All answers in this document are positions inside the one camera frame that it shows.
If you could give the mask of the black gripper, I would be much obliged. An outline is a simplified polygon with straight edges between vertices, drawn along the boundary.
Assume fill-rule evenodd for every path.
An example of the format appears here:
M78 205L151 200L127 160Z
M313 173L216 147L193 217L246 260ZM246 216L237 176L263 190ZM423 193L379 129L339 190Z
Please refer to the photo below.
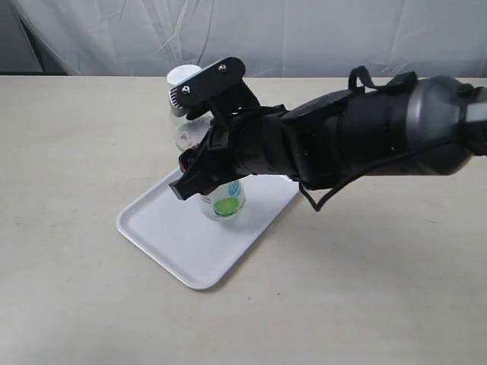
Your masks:
M179 156L183 175L170 184L175 196L187 200L207 195L221 185L250 175L293 175L293 161L283 134L281 104L240 108L224 125L215 121L203 140Z

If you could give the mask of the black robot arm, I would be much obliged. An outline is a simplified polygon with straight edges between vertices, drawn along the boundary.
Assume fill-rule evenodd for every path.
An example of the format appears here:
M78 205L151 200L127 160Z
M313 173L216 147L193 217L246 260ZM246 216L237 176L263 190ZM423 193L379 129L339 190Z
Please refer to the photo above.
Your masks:
M171 183L186 200L250 175L287 176L306 190L341 189L362 176L448 176L486 153L486 89L413 73L345 90L294 109L262 106L239 81L199 92L214 119L180 156Z

